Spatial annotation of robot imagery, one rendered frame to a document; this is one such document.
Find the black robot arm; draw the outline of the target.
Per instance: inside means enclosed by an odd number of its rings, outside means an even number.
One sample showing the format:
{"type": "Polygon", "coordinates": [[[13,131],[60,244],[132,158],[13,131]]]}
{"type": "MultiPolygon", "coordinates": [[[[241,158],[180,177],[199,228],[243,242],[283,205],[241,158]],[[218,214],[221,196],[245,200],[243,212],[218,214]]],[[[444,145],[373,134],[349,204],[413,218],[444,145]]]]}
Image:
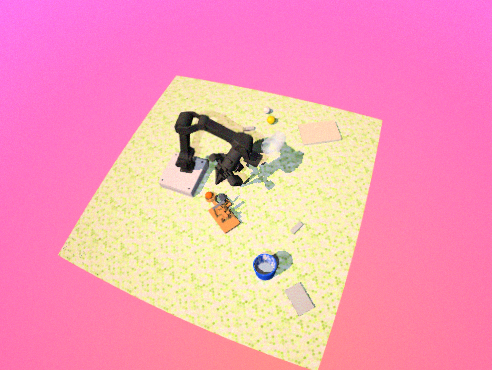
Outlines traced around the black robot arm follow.
{"type": "Polygon", "coordinates": [[[254,139],[250,134],[243,131],[232,131],[215,122],[206,114],[199,115],[194,111],[180,112],[174,128],[179,135],[180,153],[175,165],[181,167],[180,172],[193,172],[195,166],[193,157],[196,151],[190,145],[190,134],[197,131],[206,131],[230,143],[232,147],[228,155],[235,160],[240,160],[243,157],[244,162],[257,167],[263,158],[262,154],[252,150],[254,139]],[[193,118],[199,120],[198,123],[191,125],[193,118]]]}

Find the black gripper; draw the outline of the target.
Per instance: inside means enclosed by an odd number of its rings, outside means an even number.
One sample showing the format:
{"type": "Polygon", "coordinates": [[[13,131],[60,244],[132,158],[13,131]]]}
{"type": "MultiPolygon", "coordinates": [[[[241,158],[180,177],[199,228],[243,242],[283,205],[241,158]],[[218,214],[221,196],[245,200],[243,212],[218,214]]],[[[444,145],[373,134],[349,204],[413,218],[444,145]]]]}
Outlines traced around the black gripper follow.
{"type": "Polygon", "coordinates": [[[211,162],[217,161],[217,166],[215,166],[215,184],[218,185],[225,179],[231,186],[241,186],[243,180],[239,175],[234,175],[232,171],[235,171],[235,167],[240,164],[239,160],[231,158],[228,153],[224,154],[224,157],[220,153],[211,153],[209,159],[211,162]]]}

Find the blue mug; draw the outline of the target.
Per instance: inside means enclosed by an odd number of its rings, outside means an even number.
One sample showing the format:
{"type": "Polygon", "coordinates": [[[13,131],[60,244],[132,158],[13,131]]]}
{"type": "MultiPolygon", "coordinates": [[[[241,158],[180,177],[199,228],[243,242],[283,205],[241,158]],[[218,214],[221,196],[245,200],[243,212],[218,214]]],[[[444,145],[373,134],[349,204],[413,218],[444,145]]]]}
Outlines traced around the blue mug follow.
{"type": "Polygon", "coordinates": [[[269,254],[261,254],[255,258],[253,268],[258,278],[268,281],[275,275],[276,261],[269,254]]]}

